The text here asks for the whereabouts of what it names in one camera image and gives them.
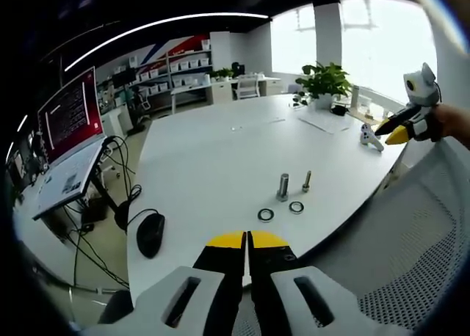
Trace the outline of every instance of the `floor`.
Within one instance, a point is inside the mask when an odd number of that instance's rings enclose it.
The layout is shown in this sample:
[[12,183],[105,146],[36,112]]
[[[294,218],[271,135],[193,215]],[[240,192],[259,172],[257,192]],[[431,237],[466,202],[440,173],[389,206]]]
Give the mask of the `floor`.
[[[178,112],[205,106],[205,102],[193,103],[178,108]],[[148,129],[153,120],[165,117],[169,112],[160,112],[152,116],[152,120],[145,122],[145,131],[129,136],[126,143],[129,147],[129,168],[136,172],[137,165],[142,151]],[[115,160],[120,161],[119,152],[114,152],[112,156]],[[122,202],[126,198],[126,191],[123,182],[123,170],[116,165],[116,170],[120,172],[117,177],[115,171],[105,174],[105,184],[108,192],[117,203]],[[107,211],[105,220],[97,222],[95,229],[87,233],[84,239],[80,241],[80,248],[87,254],[93,256],[93,252],[87,241],[93,246],[93,249],[104,260],[108,269],[116,275],[128,281],[127,262],[126,262],[126,234],[115,224],[114,214],[110,210]],[[106,292],[107,290],[122,289],[122,287],[105,275],[97,266],[93,265],[87,257],[82,253],[78,253],[76,260],[76,284],[86,288],[98,288]],[[82,329],[88,326],[96,325],[101,313],[110,298],[108,293],[96,293],[84,291],[74,288],[71,295],[69,291],[58,288],[51,283],[43,283],[43,287],[51,297],[51,300],[67,321],[70,321],[76,327]]]

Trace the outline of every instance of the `metal washer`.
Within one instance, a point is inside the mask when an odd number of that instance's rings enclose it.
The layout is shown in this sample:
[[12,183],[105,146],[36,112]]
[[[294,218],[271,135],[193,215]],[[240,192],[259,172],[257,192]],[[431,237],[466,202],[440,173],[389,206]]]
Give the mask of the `metal washer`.
[[[268,217],[267,219],[265,219],[262,214],[263,213],[269,213],[270,217]],[[261,209],[260,211],[258,211],[258,220],[262,221],[262,222],[269,222],[272,220],[272,218],[274,217],[274,211],[272,211],[271,209],[269,208],[263,208]]]
[[[295,210],[294,209],[294,205],[300,205],[300,210]],[[303,209],[305,207],[303,206],[303,204],[301,202],[291,202],[289,204],[289,210],[292,212],[292,213],[295,213],[296,215],[298,215],[299,213],[302,213],[303,212]]]

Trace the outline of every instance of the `desk leg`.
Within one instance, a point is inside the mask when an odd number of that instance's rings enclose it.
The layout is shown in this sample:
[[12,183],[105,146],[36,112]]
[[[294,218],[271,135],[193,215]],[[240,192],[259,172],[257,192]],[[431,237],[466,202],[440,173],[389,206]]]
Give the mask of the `desk leg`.
[[171,114],[176,113],[176,94],[171,95]]
[[116,205],[115,201],[109,196],[108,191],[103,187],[101,181],[96,175],[91,176],[91,183],[93,183],[98,193],[106,200],[106,203],[109,205],[111,210],[117,213],[118,206]]

